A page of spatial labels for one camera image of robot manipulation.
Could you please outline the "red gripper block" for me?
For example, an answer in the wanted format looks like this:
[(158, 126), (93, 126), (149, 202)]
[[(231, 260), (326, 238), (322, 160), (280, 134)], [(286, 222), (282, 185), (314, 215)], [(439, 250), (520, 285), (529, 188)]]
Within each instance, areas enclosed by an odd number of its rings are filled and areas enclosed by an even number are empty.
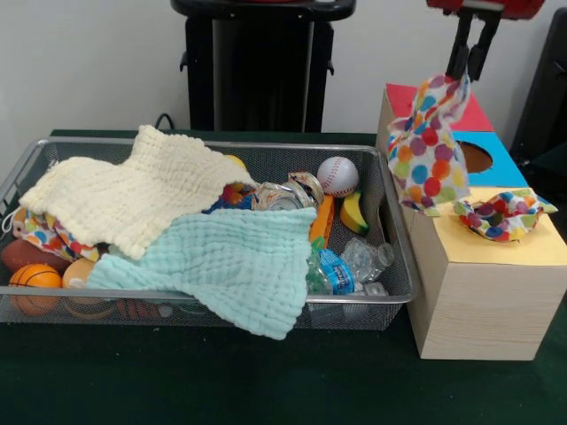
[[(427, 0), (430, 8), (440, 9), (444, 14), (461, 12), (492, 13), (501, 19), (532, 19), (545, 3), (544, 0)], [(458, 81), (462, 78), (470, 53), (470, 79), (478, 81), (485, 60), (500, 25), (499, 19), (486, 20), (478, 42), (469, 50), (468, 38), (472, 22), (471, 14), (460, 14), (453, 48), (448, 61), (446, 76)]]

